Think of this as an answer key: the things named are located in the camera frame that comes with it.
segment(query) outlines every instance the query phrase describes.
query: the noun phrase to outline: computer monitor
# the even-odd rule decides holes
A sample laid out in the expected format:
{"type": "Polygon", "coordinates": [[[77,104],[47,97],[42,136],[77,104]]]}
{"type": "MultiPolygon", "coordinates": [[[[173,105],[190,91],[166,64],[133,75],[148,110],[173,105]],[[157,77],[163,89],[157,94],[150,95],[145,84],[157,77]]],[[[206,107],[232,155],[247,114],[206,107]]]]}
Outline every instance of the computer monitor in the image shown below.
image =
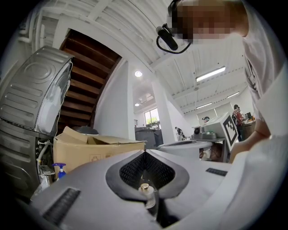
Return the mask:
{"type": "Polygon", "coordinates": [[[252,118],[251,113],[247,113],[247,114],[245,114],[245,115],[247,115],[248,119],[251,119],[251,118],[252,118]]]}

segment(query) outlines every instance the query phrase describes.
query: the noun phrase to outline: wooden staircase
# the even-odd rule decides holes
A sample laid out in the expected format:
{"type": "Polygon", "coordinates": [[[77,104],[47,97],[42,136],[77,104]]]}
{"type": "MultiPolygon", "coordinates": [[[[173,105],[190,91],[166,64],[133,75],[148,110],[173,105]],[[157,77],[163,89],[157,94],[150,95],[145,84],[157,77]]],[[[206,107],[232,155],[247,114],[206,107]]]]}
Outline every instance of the wooden staircase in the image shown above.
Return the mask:
{"type": "Polygon", "coordinates": [[[66,126],[94,126],[101,93],[121,57],[108,47],[71,30],[61,50],[74,55],[71,84],[61,107],[58,133],[66,126]]]}

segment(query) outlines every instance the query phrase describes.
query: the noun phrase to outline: stacked dryer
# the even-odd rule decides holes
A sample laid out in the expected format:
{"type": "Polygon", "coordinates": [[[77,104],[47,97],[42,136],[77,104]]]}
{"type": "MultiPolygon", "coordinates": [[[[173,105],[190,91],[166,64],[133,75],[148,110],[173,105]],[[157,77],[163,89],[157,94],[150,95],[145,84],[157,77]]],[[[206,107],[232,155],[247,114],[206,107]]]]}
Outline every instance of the stacked dryer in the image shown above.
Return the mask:
{"type": "Polygon", "coordinates": [[[0,100],[0,160],[23,197],[39,185],[39,142],[53,140],[73,56],[44,46],[18,69],[0,100]]]}

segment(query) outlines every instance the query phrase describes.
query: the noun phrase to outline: recessed light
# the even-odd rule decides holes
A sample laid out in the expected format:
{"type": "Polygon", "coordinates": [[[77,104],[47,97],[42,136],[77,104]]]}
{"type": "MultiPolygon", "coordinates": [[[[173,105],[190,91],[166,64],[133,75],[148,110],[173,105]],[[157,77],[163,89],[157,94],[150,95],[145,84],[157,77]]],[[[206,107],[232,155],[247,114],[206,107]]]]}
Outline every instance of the recessed light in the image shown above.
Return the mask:
{"type": "Polygon", "coordinates": [[[139,70],[137,70],[136,72],[135,72],[135,76],[136,77],[141,77],[143,74],[139,71],[139,70]]]}
{"type": "Polygon", "coordinates": [[[206,78],[208,78],[208,77],[212,77],[212,76],[215,75],[215,74],[219,74],[219,73],[221,73],[221,72],[224,72],[225,69],[226,69],[226,67],[223,66],[223,67],[221,67],[221,68],[219,68],[219,69],[213,70],[212,72],[209,72],[209,73],[206,73],[206,74],[204,74],[204,75],[202,75],[202,76],[197,77],[197,78],[196,78],[196,81],[199,82],[199,81],[202,81],[202,80],[204,80],[204,79],[206,79],[206,78]]]}
{"type": "Polygon", "coordinates": [[[233,97],[233,96],[237,95],[238,93],[240,93],[240,92],[234,93],[234,94],[228,96],[227,98],[233,97]]]}
{"type": "Polygon", "coordinates": [[[211,104],[212,104],[212,102],[209,103],[209,104],[203,105],[203,106],[199,106],[199,107],[197,107],[196,109],[200,109],[200,108],[203,108],[203,107],[208,106],[208,105],[211,105],[211,104]]]}

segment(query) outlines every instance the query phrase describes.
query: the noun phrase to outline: headset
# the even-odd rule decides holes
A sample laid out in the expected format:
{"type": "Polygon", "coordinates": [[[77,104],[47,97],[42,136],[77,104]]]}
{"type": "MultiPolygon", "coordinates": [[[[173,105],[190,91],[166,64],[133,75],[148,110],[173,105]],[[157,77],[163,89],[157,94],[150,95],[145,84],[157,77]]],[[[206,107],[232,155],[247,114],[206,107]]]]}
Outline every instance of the headset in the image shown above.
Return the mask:
{"type": "MultiPolygon", "coordinates": [[[[168,6],[168,13],[170,17],[176,18],[177,17],[177,6],[178,3],[181,2],[182,0],[173,0],[170,5],[168,6]]],[[[187,47],[185,49],[183,49],[180,52],[173,52],[167,49],[162,48],[159,45],[159,39],[162,38],[162,40],[169,46],[170,49],[172,50],[177,50],[178,49],[178,44],[175,42],[175,40],[173,39],[174,34],[172,33],[171,29],[168,27],[167,23],[165,23],[163,26],[161,27],[157,27],[156,28],[156,32],[158,34],[158,37],[156,39],[156,44],[159,47],[159,49],[168,52],[168,53],[172,53],[172,54],[180,54],[180,53],[184,53],[189,46],[192,44],[192,42],[189,42],[189,44],[187,45],[187,47]]]]}

